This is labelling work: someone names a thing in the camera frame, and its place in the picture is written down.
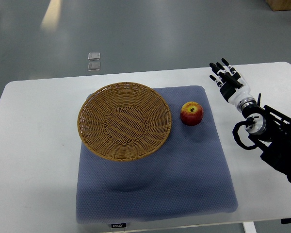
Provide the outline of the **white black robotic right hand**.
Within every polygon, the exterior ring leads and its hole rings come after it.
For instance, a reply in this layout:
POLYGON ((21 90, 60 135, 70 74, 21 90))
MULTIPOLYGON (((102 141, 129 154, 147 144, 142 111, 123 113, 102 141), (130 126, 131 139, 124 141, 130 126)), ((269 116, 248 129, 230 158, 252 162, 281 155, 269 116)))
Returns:
POLYGON ((210 79, 219 87, 224 100, 242 112, 249 105, 256 105, 257 101, 251 95, 251 89, 244 77, 224 58, 221 63, 210 63, 213 72, 210 79))

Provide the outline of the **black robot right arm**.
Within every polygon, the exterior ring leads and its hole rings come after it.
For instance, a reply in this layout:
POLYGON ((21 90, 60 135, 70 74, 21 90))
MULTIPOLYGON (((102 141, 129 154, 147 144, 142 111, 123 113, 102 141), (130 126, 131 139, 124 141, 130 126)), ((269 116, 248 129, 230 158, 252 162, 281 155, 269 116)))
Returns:
POLYGON ((260 158, 291 183, 291 118, 268 105, 261 107, 260 97, 240 101, 245 121, 234 126, 234 140, 245 150, 260 148, 260 158))

